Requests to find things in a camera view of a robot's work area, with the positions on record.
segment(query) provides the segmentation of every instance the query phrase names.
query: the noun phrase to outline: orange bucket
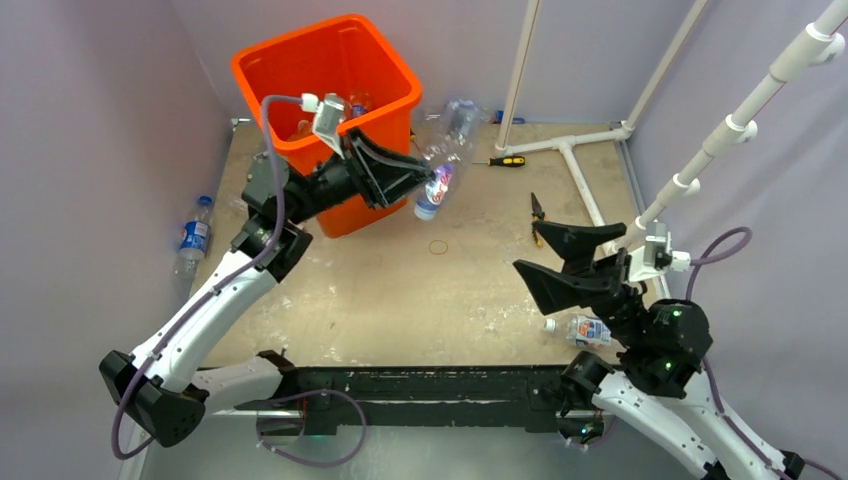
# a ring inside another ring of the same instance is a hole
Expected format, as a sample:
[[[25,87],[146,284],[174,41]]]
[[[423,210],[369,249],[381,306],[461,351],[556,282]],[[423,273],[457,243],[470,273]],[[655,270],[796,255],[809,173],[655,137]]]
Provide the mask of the orange bucket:
[[[367,92],[372,108],[339,125],[338,132],[360,127],[379,145],[409,152],[409,117],[421,99],[421,83],[389,42],[361,15],[333,18],[238,52],[231,62],[250,111],[257,120],[266,95],[300,96],[314,93],[324,98],[336,93],[349,99],[354,91]],[[307,175],[332,155],[315,135],[286,141],[300,120],[312,114],[298,105],[275,103],[269,121],[274,148],[291,166]],[[340,237],[400,209],[406,200],[384,210],[372,210],[361,197],[318,215],[321,230]]]

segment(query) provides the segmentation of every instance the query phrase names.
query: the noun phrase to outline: wooden board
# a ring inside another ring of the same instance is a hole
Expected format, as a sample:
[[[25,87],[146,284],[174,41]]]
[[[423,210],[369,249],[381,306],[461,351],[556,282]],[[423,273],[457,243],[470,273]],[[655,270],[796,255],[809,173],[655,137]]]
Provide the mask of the wooden board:
[[[511,143],[606,130],[605,126],[519,125]],[[490,154],[496,126],[481,133],[479,160]],[[240,199],[259,129],[235,132],[213,216],[214,237],[195,288],[217,266],[246,219]],[[579,146],[578,162],[608,223],[634,216],[611,142]],[[577,353],[542,331],[538,312],[512,267],[526,259],[558,268],[548,247],[530,237],[530,192],[548,219],[589,225],[589,216],[558,152],[529,154],[527,165],[472,165],[456,194],[430,222],[412,206],[338,239],[317,222],[312,246],[294,271],[251,307],[215,347],[207,365],[244,361],[287,349],[298,365],[470,365],[567,363]],[[442,255],[431,249],[444,249]],[[605,356],[612,360],[612,352]]]

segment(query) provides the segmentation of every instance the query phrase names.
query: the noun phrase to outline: cable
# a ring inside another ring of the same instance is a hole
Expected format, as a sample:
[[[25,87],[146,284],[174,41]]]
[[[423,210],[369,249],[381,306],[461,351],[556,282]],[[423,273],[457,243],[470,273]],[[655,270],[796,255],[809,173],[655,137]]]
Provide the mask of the cable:
[[[743,234],[743,237],[742,237],[741,240],[739,240],[739,242],[737,242],[735,245],[733,245],[732,247],[730,247],[729,249],[727,249],[726,251],[724,251],[722,253],[710,256],[710,254],[713,252],[713,250],[718,248],[718,246],[721,245],[722,242],[724,242],[728,238],[730,238],[733,235],[736,235],[738,233]],[[704,265],[709,265],[711,263],[720,262],[724,259],[730,258],[733,255],[739,253],[739,251],[742,250],[743,248],[745,248],[745,246],[748,245],[748,243],[751,241],[751,237],[753,236],[753,234],[754,234],[753,231],[751,231],[751,229],[748,228],[748,227],[736,227],[736,228],[733,228],[733,229],[730,229],[730,230],[724,232],[723,234],[719,235],[718,238],[713,240],[713,243],[711,243],[707,247],[707,249],[704,250],[704,253],[701,254],[701,257],[692,261],[692,265],[694,265],[695,268],[692,271],[692,275],[689,277],[689,283],[686,285],[686,300],[690,300],[690,301],[692,300],[692,292],[695,288],[695,280],[698,278],[698,273],[701,271],[701,267],[703,267]],[[727,423],[727,425],[730,427],[730,429],[733,430],[736,433],[736,435],[739,436],[739,438],[745,443],[745,445],[747,445],[748,448],[750,448],[751,451],[753,451],[754,454],[760,460],[762,460],[762,462],[769,469],[771,469],[778,476],[780,476],[781,479],[783,479],[783,480],[793,480],[792,477],[790,477],[789,475],[786,474],[786,472],[783,471],[783,469],[775,467],[773,465],[771,459],[762,450],[760,450],[760,448],[757,446],[757,444],[754,443],[745,434],[745,432],[742,431],[741,428],[739,428],[739,425],[737,425],[736,422],[733,421],[732,418],[730,418],[729,416],[727,416],[725,414],[724,402],[722,401],[721,395],[719,394],[719,391],[718,391],[718,383],[716,382],[716,378],[715,378],[715,374],[713,373],[712,366],[710,365],[710,362],[709,362],[709,360],[707,360],[706,357],[704,357],[704,371],[707,373],[707,378],[709,379],[709,382],[710,382],[710,392],[713,396],[713,399],[715,399],[716,409],[719,411],[722,418],[724,418],[724,421]],[[834,471],[830,470],[829,468],[825,467],[824,465],[821,465],[821,464],[819,464],[815,461],[812,461],[812,460],[805,460],[805,461],[806,461],[806,464],[809,465],[810,467],[815,468],[815,469],[829,475],[831,478],[833,478],[835,480],[842,480],[842,478],[839,475],[837,475]]]
[[[310,397],[312,395],[318,395],[318,394],[322,394],[322,395],[323,394],[329,394],[329,395],[335,395],[337,397],[341,397],[341,398],[347,400],[348,402],[350,402],[351,405],[353,405],[353,408],[356,409],[356,413],[359,415],[359,419],[362,421],[362,434],[359,436],[359,440],[356,442],[356,446],[353,447],[353,450],[351,450],[350,453],[348,453],[347,455],[345,455],[342,458],[339,458],[338,460],[333,460],[331,462],[319,462],[319,461],[316,461],[316,460],[307,460],[305,458],[301,458],[301,457],[292,455],[291,453],[277,449],[277,447],[274,447],[274,446],[268,444],[268,442],[265,441],[265,438],[262,436],[262,432],[259,428],[259,420],[256,421],[256,438],[259,440],[259,443],[256,446],[257,447],[263,447],[271,453],[275,453],[275,454],[277,454],[277,455],[279,455],[283,458],[287,458],[287,459],[289,459],[293,462],[299,463],[301,465],[306,465],[307,467],[321,467],[321,468],[337,467],[337,466],[349,461],[353,457],[355,457],[356,454],[359,453],[360,450],[362,450],[362,446],[365,444],[365,436],[366,436],[366,433],[367,433],[367,430],[368,430],[368,424],[366,422],[365,412],[362,410],[362,407],[360,407],[359,403],[357,403],[356,400],[354,400],[353,397],[351,397],[350,395],[348,395],[344,392],[340,392],[338,390],[321,389],[321,390],[310,390],[308,392],[298,393],[297,395],[292,395],[290,397],[273,399],[273,400],[269,400],[269,402],[273,402],[273,403],[290,402],[292,400],[298,400],[298,399],[301,399],[301,398],[306,398],[306,397]]]
[[[736,235],[737,233],[742,233],[744,235],[742,237],[742,240],[739,240],[736,245],[728,248],[726,251],[721,252],[717,255],[710,256],[710,254],[713,253],[713,250],[718,248],[718,246],[721,245],[722,242],[732,237],[733,235]],[[689,276],[689,283],[686,285],[686,300],[692,299],[692,290],[695,288],[695,280],[698,278],[698,274],[701,272],[701,267],[703,267],[704,265],[709,265],[711,263],[720,262],[722,260],[732,257],[733,255],[736,255],[737,253],[739,253],[740,250],[742,250],[743,248],[745,248],[746,245],[748,245],[748,242],[751,241],[751,237],[753,235],[754,232],[751,231],[751,229],[748,227],[732,228],[722,233],[718,236],[718,238],[713,240],[713,243],[711,243],[707,247],[707,249],[704,250],[704,253],[701,254],[701,258],[696,258],[692,260],[692,265],[694,265],[695,268],[692,270],[692,275]]]
[[[186,309],[185,313],[183,313],[176,322],[168,329],[163,335],[162,338],[159,339],[159,342],[153,347],[151,352],[148,354],[147,358],[142,362],[141,366],[136,370],[135,374],[130,379],[127,388],[124,390],[124,393],[121,395],[121,400],[118,402],[118,409],[115,412],[115,418],[112,421],[112,435],[111,435],[111,444],[112,444],[112,453],[119,460],[128,460],[139,453],[141,453],[147,446],[149,446],[153,442],[153,438],[148,438],[141,445],[136,447],[131,452],[123,452],[121,450],[120,443],[120,433],[121,433],[121,420],[124,417],[124,413],[127,411],[127,407],[129,406],[130,399],[135,394],[135,389],[138,387],[139,382],[144,377],[144,374],[153,364],[153,359],[156,358],[162,350],[168,345],[168,342],[174,338],[174,335],[180,331],[180,329],[189,321],[192,315],[194,315],[203,305],[206,304],[212,297],[214,297],[217,292],[220,292],[224,289],[230,282],[233,281],[236,277],[246,272],[247,270],[258,265],[265,257],[267,257],[277,246],[277,241],[280,239],[280,235],[283,233],[283,224],[286,221],[286,203],[283,193],[283,182],[280,176],[280,167],[278,162],[281,162],[282,159],[277,154],[277,151],[274,149],[274,144],[271,140],[271,124],[268,119],[268,110],[272,103],[274,102],[287,102],[287,103],[295,103],[301,104],[302,100],[298,97],[290,97],[287,95],[268,95],[267,97],[262,99],[261,105],[261,113],[260,113],[260,121],[262,122],[262,133],[265,138],[265,147],[268,150],[268,155],[271,157],[271,171],[274,175],[274,182],[276,184],[276,192],[277,192],[277,219],[274,224],[274,233],[271,235],[271,238],[265,244],[265,248],[254,257],[251,261],[245,263],[241,268],[231,273],[230,275],[224,277],[223,280],[215,284],[211,290],[204,293],[200,298],[197,299],[188,309]]]
[[[610,420],[610,424],[606,428],[606,431],[604,432],[604,434],[601,435],[601,438],[599,438],[598,440],[588,444],[588,449],[594,450],[594,449],[600,447],[601,445],[607,443],[609,441],[610,437],[612,437],[613,432],[615,432],[615,426],[616,425],[618,425],[618,417],[613,415],[612,420]]]

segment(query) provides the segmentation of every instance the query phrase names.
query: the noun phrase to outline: gray wall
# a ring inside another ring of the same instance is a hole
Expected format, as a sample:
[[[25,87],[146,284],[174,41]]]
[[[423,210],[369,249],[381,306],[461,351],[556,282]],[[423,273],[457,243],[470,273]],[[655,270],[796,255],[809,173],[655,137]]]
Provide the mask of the gray wall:
[[[710,7],[631,141],[646,200],[828,3],[767,2],[761,11],[763,2],[718,0]],[[754,229],[748,249],[705,268],[696,286],[695,300],[712,325],[710,356],[720,387],[768,441],[842,475],[848,474],[848,259],[841,251],[848,235],[846,75],[843,57],[784,87],[757,117],[757,139],[716,159],[701,176],[701,194],[662,216],[677,246],[693,254],[729,228]],[[685,276],[671,280],[681,295]]]
[[[167,0],[3,2],[0,65],[0,478],[114,479],[97,365],[175,310],[228,119]]]
[[[233,54],[351,12],[364,14],[389,39],[424,85],[426,102],[467,94],[502,107],[526,6],[524,0],[173,2],[227,111],[242,117],[250,115],[230,73]],[[624,119],[691,3],[542,2],[518,113],[541,121]]]

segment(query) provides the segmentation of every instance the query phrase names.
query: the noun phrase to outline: bottle cap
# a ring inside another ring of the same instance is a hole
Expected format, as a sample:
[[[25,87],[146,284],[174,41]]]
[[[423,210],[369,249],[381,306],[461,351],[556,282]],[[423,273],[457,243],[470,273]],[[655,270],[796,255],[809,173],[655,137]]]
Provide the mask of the bottle cap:
[[[415,205],[414,212],[415,216],[421,220],[432,220],[436,216],[436,210],[426,210],[418,205]]]

